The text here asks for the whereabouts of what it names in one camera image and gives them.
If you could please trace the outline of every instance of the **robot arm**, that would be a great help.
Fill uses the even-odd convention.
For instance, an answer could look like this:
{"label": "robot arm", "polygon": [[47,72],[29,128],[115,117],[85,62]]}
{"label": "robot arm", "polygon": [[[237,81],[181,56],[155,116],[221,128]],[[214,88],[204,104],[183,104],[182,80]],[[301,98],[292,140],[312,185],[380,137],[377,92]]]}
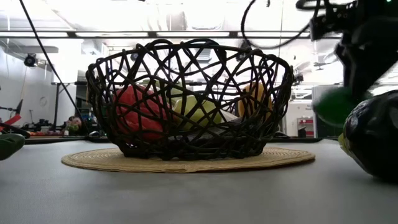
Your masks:
{"label": "robot arm", "polygon": [[298,9],[316,10],[310,20],[312,40],[331,32],[342,33],[335,54],[344,66],[344,86],[360,98],[374,82],[398,61],[398,1],[357,0],[348,4],[331,4],[324,0],[317,15],[314,6],[299,0]]}

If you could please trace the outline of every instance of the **gray table surface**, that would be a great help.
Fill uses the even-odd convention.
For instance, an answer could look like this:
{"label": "gray table surface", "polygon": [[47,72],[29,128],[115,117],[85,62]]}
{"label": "gray table surface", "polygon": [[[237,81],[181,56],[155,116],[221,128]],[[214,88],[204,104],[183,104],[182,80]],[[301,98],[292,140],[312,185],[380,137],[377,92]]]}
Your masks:
{"label": "gray table surface", "polygon": [[337,142],[270,146],[317,159],[246,172],[127,174],[60,162],[112,144],[25,146],[0,161],[0,223],[398,223],[398,186],[367,175]]}

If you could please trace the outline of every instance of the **fruit basket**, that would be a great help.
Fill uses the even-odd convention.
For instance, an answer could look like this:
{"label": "fruit basket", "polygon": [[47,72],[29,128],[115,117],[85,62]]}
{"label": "fruit basket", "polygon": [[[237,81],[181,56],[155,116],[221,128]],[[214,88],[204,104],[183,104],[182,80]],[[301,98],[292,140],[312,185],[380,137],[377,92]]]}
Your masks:
{"label": "fruit basket", "polygon": [[[203,52],[211,52],[208,63]],[[126,157],[206,160],[261,154],[287,111],[294,76],[259,49],[159,39],[97,59],[86,78],[99,124]]]}

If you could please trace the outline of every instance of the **woven placemat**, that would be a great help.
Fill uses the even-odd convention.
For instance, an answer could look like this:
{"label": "woven placemat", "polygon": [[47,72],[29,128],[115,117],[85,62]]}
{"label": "woven placemat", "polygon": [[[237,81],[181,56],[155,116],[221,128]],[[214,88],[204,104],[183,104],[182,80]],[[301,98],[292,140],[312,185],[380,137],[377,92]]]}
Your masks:
{"label": "woven placemat", "polygon": [[62,158],[62,163],[72,167],[104,171],[189,173],[267,168],[310,161],[314,160],[314,158],[315,155],[307,151],[265,147],[261,155],[245,159],[162,161],[161,159],[124,157],[118,148],[114,148],[70,154]]}

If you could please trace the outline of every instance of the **black cable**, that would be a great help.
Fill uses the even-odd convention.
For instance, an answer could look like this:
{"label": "black cable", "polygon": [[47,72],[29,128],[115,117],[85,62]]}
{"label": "black cable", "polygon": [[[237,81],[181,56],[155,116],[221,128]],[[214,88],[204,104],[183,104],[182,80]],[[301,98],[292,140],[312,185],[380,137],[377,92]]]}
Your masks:
{"label": "black cable", "polygon": [[60,80],[61,86],[62,86],[63,89],[65,90],[65,93],[67,93],[67,95],[68,95],[68,97],[69,97],[69,100],[70,100],[71,103],[73,104],[73,107],[75,107],[75,110],[76,110],[76,112],[77,112],[77,114],[78,114],[78,116],[79,116],[79,118],[80,118],[80,120],[81,120],[82,126],[83,126],[83,128],[85,128],[85,131],[86,131],[86,133],[88,134],[87,125],[86,125],[85,122],[83,121],[83,118],[82,118],[82,116],[81,116],[81,113],[80,113],[79,109],[77,108],[77,106],[76,106],[76,104],[75,104],[75,101],[74,101],[73,98],[71,97],[69,91],[67,90],[67,87],[66,87],[65,84],[63,84],[63,82],[61,81],[61,78],[59,77],[57,71],[55,71],[55,67],[53,66],[53,64],[52,64],[52,62],[51,62],[51,60],[50,60],[49,55],[47,54],[47,52],[46,52],[45,49],[44,49],[43,43],[42,43],[42,41],[40,40],[39,35],[37,34],[37,31],[36,31],[35,26],[33,25],[32,19],[30,19],[30,15],[29,15],[29,13],[27,12],[27,9],[26,9],[26,7],[25,7],[25,4],[24,4],[23,0],[19,0],[19,2],[21,3],[22,9],[23,9],[24,12],[25,12],[26,18],[27,18],[27,20],[29,21],[29,24],[30,24],[30,27],[32,28],[32,31],[33,31],[33,33],[35,34],[36,40],[37,40],[37,42],[39,43],[40,48],[42,49],[45,58],[46,58],[47,61],[49,62],[50,68],[52,69],[54,75],[58,78],[58,80]]}
{"label": "black cable", "polygon": [[[305,6],[305,3],[308,2],[308,1],[317,1],[317,5],[316,5],[316,6]],[[247,43],[249,43],[249,44],[250,44],[251,46],[253,46],[253,47],[257,47],[257,48],[259,48],[259,49],[264,49],[264,50],[270,50],[270,49],[276,49],[276,48],[279,48],[279,47],[283,47],[283,46],[285,46],[285,45],[291,43],[292,41],[296,40],[297,38],[299,38],[300,35],[303,34],[303,33],[310,27],[310,25],[307,24],[306,26],[303,27],[303,29],[301,29],[301,30],[298,32],[297,35],[295,35],[295,36],[292,37],[291,39],[286,40],[285,42],[283,42],[283,43],[281,43],[281,44],[279,44],[279,45],[275,45],[275,46],[260,46],[260,45],[256,45],[256,44],[252,43],[252,42],[248,39],[248,37],[246,37],[246,34],[244,33],[244,26],[245,26],[245,23],[246,23],[246,18],[247,18],[247,16],[248,16],[248,13],[249,13],[249,10],[250,10],[251,6],[252,6],[255,2],[256,2],[256,0],[252,0],[252,1],[249,3],[249,5],[247,6],[246,10],[245,10],[244,13],[243,13],[243,17],[242,17],[242,21],[241,21],[241,32],[242,32],[242,37],[243,37],[243,39],[244,39],[245,41],[247,41]],[[315,17],[318,16],[318,11],[319,11],[319,9],[322,9],[322,8],[324,7],[324,6],[321,6],[320,3],[321,3],[321,0],[299,0],[299,1],[297,1],[297,3],[296,3],[296,8],[297,8],[297,9],[303,9],[303,10],[315,10],[315,11],[314,11],[314,14],[313,14],[313,18],[315,18]]]}

